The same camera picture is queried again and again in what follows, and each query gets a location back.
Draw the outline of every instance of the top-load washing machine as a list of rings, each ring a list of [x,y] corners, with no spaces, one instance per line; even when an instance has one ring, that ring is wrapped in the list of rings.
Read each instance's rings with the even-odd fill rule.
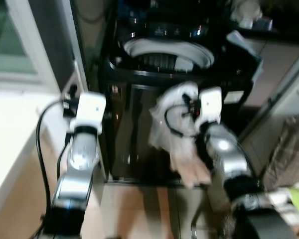
[[[177,182],[169,155],[149,146],[149,109],[185,81],[220,86],[222,121],[235,119],[253,87],[260,61],[226,38],[217,5],[196,0],[119,0],[109,19],[99,65],[107,98],[101,144],[116,180]]]

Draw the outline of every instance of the washing machine drum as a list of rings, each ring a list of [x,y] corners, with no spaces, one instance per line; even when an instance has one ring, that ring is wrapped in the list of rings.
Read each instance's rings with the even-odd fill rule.
[[[203,70],[215,61],[209,49],[187,41],[138,38],[127,41],[123,48],[143,64],[163,70],[190,72],[194,66]]]

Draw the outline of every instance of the floor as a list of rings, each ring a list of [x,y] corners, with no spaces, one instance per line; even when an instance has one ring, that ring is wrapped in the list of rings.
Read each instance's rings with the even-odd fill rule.
[[[53,193],[57,182],[56,156],[47,140],[41,144]],[[34,149],[0,213],[0,239],[29,238],[40,224],[44,196]],[[90,198],[82,239],[190,239],[194,217],[198,228],[216,228],[222,219],[221,214],[211,212],[207,194],[199,189],[106,185],[99,201],[95,194]],[[198,229],[197,238],[216,237]]]

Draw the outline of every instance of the white plastic bag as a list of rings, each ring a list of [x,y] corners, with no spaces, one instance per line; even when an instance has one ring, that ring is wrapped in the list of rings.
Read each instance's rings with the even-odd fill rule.
[[[193,82],[185,82],[169,89],[150,109],[153,118],[149,135],[149,144],[157,149],[164,149],[170,154],[171,170],[177,171],[185,186],[192,188],[195,184],[211,182],[206,165],[197,155],[195,140],[192,137],[180,137],[171,133],[165,122],[165,112],[172,106],[184,105],[182,96],[187,94],[191,99],[197,99],[198,86]],[[186,135],[196,135],[198,132],[190,116],[182,117],[186,107],[175,107],[168,111],[167,120],[172,128]]]

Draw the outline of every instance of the washing machine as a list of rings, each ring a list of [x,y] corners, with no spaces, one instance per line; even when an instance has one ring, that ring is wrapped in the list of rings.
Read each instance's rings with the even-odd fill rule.
[[[102,155],[114,180],[179,183],[169,154],[148,144],[149,110],[168,88],[185,81],[201,89],[220,86],[224,123],[235,119],[250,94],[260,62],[227,40],[231,30],[210,2],[118,1],[98,70],[99,90],[107,98]]]

